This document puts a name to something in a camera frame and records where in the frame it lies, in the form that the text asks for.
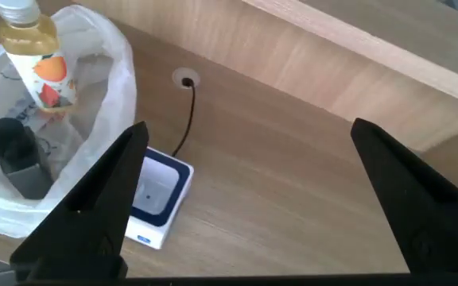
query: black cable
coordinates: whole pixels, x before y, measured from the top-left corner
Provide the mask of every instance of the black cable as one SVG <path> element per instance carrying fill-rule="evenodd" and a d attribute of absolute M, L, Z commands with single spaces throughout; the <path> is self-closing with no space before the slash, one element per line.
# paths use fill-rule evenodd
<path fill-rule="evenodd" d="M 196 86 L 194 81 L 192 79 L 186 78 L 181 80 L 181 83 L 183 83 L 183 85 L 186 87 L 190 87 L 192 90 L 192 104 L 190 106 L 190 116 L 188 118 L 187 129 L 183 134 L 183 138 L 181 138 L 180 144 L 176 147 L 176 150 L 174 150 L 173 157 L 176 157 L 178 152 L 180 152 L 181 147 L 183 147 L 185 140 L 187 140 L 187 136 L 190 133 L 190 127 L 192 126 L 192 118 L 194 117 L 194 106 L 196 105 Z"/>

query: wooden shelf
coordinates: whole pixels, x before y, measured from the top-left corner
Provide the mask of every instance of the wooden shelf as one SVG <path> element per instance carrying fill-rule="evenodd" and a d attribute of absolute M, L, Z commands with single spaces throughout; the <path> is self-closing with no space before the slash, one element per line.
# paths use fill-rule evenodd
<path fill-rule="evenodd" d="M 59 5 L 47 3 L 47 13 Z M 202 79 L 179 154 L 196 170 L 191 193 L 164 249 L 125 241 L 131 276 L 406 271 L 351 143 L 350 122 L 119 27 L 134 48 L 136 120 L 146 120 L 152 147 L 170 153 L 188 118 L 190 94 L 173 85 L 173 70 L 194 68 Z M 18 243 L 0 236 L 0 259 Z"/>
<path fill-rule="evenodd" d="M 458 12 L 418 0 L 243 0 L 458 99 Z"/>

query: wooden desk surface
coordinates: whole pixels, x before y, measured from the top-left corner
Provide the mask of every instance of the wooden desk surface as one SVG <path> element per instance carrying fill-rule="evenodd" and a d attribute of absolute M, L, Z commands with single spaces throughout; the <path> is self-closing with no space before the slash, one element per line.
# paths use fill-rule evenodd
<path fill-rule="evenodd" d="M 51 13 L 61 3 L 42 2 Z M 351 143 L 351 124 L 180 48 L 120 25 L 134 47 L 137 120 L 170 153 L 190 94 L 171 74 L 201 74 L 179 158 L 196 170 L 164 249 L 130 240 L 129 276 L 405 272 Z M 19 240 L 0 236 L 0 259 Z"/>

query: plastic bottle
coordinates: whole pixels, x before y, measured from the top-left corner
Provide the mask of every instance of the plastic bottle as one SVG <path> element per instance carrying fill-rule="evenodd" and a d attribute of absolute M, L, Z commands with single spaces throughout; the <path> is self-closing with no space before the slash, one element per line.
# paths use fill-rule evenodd
<path fill-rule="evenodd" d="M 76 85 L 56 26 L 35 0 L 0 0 L 0 42 L 37 105 L 59 112 L 76 102 Z"/>

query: small white device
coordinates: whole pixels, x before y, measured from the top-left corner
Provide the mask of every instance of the small white device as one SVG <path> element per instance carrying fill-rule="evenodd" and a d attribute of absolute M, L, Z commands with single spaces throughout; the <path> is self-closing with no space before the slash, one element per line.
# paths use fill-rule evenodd
<path fill-rule="evenodd" d="M 192 182 L 194 169 L 148 148 L 125 236 L 160 249 Z"/>

